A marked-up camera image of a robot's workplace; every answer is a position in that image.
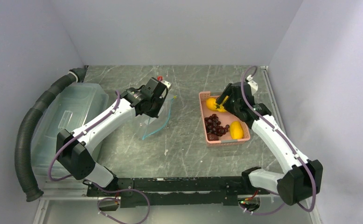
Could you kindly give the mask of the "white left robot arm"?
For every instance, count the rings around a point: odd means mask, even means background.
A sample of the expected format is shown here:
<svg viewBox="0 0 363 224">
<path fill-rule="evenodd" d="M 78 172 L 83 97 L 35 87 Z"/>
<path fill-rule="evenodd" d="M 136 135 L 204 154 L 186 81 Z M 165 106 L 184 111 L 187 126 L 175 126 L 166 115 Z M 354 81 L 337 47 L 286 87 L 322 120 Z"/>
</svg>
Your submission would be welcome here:
<svg viewBox="0 0 363 224">
<path fill-rule="evenodd" d="M 139 88 L 116 91 L 116 101 L 87 124 L 73 130 L 61 130 L 57 136 L 58 161 L 76 180 L 87 180 L 99 186 L 106 196 L 117 192 L 118 179 L 93 156 L 95 148 L 124 123 L 141 115 L 158 118 L 172 84 L 155 77 Z"/>
</svg>

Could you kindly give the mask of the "yellow bell pepper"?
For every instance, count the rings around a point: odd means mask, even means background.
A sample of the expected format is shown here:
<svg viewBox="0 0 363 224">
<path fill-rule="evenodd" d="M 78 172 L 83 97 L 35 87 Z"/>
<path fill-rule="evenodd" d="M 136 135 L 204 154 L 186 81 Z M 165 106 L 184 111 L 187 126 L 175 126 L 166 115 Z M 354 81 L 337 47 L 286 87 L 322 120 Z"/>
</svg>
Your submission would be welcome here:
<svg viewBox="0 0 363 224">
<path fill-rule="evenodd" d="M 224 103 L 228 100 L 229 96 L 225 96 L 225 98 L 223 99 L 223 101 L 218 104 L 216 101 L 214 101 L 214 108 L 215 111 L 217 112 L 227 112 L 225 107 L 224 107 Z"/>
</svg>

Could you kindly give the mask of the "clear zip top bag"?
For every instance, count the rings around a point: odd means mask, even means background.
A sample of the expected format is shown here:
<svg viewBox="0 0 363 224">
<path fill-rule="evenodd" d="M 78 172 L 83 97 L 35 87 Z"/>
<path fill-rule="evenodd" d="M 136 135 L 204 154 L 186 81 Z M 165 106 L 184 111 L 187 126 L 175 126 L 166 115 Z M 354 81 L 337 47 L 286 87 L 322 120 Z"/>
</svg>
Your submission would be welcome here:
<svg viewBox="0 0 363 224">
<path fill-rule="evenodd" d="M 165 128 L 166 124 L 170 120 L 172 104 L 176 98 L 177 96 L 174 95 L 166 98 L 162 108 L 159 111 L 158 118 L 151 118 L 147 115 L 144 115 L 143 122 L 141 123 L 141 128 L 143 131 L 141 136 L 142 140 Z"/>
</svg>

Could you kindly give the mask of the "yellow mango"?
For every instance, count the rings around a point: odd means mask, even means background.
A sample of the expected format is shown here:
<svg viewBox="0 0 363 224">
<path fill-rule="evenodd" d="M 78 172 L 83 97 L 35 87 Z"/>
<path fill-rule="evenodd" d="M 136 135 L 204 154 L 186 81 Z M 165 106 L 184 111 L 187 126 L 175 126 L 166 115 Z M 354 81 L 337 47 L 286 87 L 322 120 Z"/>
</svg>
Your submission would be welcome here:
<svg viewBox="0 0 363 224">
<path fill-rule="evenodd" d="M 205 102 L 207 108 L 211 111 L 218 111 L 219 109 L 219 105 L 216 103 L 216 99 L 215 98 L 208 98 Z"/>
</svg>

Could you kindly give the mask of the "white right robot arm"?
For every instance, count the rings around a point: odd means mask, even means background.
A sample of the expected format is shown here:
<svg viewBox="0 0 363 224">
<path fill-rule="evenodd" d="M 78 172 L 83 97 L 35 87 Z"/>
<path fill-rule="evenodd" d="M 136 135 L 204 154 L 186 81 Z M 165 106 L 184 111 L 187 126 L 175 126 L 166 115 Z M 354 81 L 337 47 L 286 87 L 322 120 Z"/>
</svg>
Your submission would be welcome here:
<svg viewBox="0 0 363 224">
<path fill-rule="evenodd" d="M 267 145 L 282 168 L 282 173 L 254 167 L 243 172 L 241 189 L 247 194 L 257 189 L 280 196 L 287 205 L 311 198 L 315 203 L 320 192 L 323 165 L 305 156 L 280 129 L 271 111 L 255 103 L 247 82 L 229 83 L 217 103 L 245 123 Z"/>
</svg>

